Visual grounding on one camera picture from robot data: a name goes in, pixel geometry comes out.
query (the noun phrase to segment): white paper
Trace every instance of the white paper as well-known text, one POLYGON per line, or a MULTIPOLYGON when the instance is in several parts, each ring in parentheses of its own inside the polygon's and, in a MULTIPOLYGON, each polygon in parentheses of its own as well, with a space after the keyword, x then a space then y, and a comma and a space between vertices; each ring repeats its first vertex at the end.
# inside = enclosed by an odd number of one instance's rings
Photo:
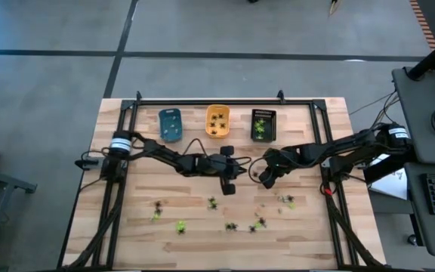
MULTIPOLYGON (((389 155, 382 154, 371 165, 386 159, 389 155)), ((372 183, 370 190, 407 200, 407 175, 404 168, 387 175, 372 183)))

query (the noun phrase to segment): black desk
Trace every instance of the black desk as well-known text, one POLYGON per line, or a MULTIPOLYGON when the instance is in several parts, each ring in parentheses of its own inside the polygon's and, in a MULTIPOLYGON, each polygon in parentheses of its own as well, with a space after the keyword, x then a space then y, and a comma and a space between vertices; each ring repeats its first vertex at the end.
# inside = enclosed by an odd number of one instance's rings
POLYGON ((413 81, 404 69, 395 69, 392 78, 418 161, 435 164, 435 131, 430 126, 430 115, 435 110, 435 72, 413 81))
POLYGON ((409 194, 413 203, 414 215, 418 221, 422 242, 427 251, 435 255, 435 215, 429 213, 429 206, 424 197, 424 185, 419 175, 424 173, 435 174, 435 165, 424 165, 419 163, 406 163, 406 170, 409 194))
POLYGON ((374 213, 411 215, 414 213, 412 204, 408 200, 398 199, 369 190, 370 203, 374 213))
POLYGON ((435 174, 435 131, 430 116, 435 110, 435 72, 427 72, 419 81, 407 77, 404 69, 392 71, 409 133, 420 163, 406 163, 409 198, 412 201, 412 224, 415 234, 430 254, 435 255, 435 215, 431 215, 421 174, 435 174))

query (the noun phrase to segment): small bin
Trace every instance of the small bin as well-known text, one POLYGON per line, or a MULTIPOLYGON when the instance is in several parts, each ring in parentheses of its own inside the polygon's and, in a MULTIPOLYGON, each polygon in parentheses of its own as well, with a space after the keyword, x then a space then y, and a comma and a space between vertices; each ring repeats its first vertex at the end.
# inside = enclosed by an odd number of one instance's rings
POLYGON ((210 105, 205 112, 205 131, 211 138, 225 138, 230 132, 230 108, 210 105))
POLYGON ((160 138, 172 143, 182 139, 182 119, 179 109, 165 109, 159 112, 160 138))
POLYGON ((275 141, 276 111, 253 109, 251 116, 251 139, 268 143, 275 141))

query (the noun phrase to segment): concrete floor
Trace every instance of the concrete floor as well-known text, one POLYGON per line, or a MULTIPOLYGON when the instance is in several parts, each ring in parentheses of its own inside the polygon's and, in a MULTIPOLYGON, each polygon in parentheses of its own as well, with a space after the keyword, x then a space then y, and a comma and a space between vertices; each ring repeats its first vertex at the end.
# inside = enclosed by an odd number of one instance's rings
MULTIPOLYGON (((0 0, 0 49, 115 51, 131 0, 0 0)), ((126 51, 421 56, 429 51, 408 0, 140 0, 126 51)), ((399 62, 130 58, 111 97, 346 97, 349 111, 393 91, 399 62)), ((37 183, 15 193, 0 229, 0 267, 57 264, 113 57, 0 56, 0 170, 37 183)), ((367 128, 381 109, 351 116, 367 128)), ((404 123, 400 106, 388 112, 404 123)), ((407 246, 410 222, 378 215, 394 267, 435 267, 407 246)))

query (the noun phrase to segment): wooden table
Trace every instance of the wooden table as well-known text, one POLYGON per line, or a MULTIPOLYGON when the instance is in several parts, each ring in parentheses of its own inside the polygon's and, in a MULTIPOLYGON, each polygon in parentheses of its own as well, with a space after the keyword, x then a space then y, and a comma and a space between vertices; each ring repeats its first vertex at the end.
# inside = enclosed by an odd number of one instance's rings
MULTIPOLYGON (((100 106, 91 149, 110 144, 119 116, 120 99, 105 99, 100 106)), ((352 134, 343 98, 326 98, 334 139, 352 134)), ((164 107, 139 107, 136 130, 144 137, 159 138, 158 112, 164 107)), ((310 111, 303 106, 231 106, 230 133, 222 140, 205 133, 204 106, 179 107, 184 122, 182 141, 166 144, 182 153, 188 143, 199 138, 208 153, 233 145, 235 156, 263 155, 268 147, 314 142, 310 111), (271 144, 250 138, 251 109, 277 111, 277 137, 271 144)), ((198 144, 190 152, 201 152, 198 144)), ((264 164, 257 166, 257 171, 264 164)), ((97 179, 99 171, 86 172, 82 186, 97 179)), ((271 190, 253 183, 247 174, 233 183, 236 194, 223 196, 218 178, 185 178, 173 168, 154 159, 131 162, 125 189, 114 269, 330 269, 336 268, 325 198, 319 193, 319 168, 300 169, 277 180, 271 190), (295 197, 296 209, 278 201, 278 196, 295 197), (208 198, 218 202, 208 209, 208 198), (152 222, 154 202, 163 204, 162 219, 152 222), (249 233, 256 214, 267 220, 267 228, 249 233), (184 220, 187 233, 178 235, 176 223, 184 220), (234 222, 237 232, 226 232, 234 222)), ((96 232, 105 181, 82 191, 78 198, 63 264, 76 259, 96 232)), ((385 262, 366 185, 344 182, 352 226, 366 248, 385 262)), ((346 263, 350 263, 344 234, 341 242, 346 263)), ((106 247, 103 246, 103 261, 106 247)))

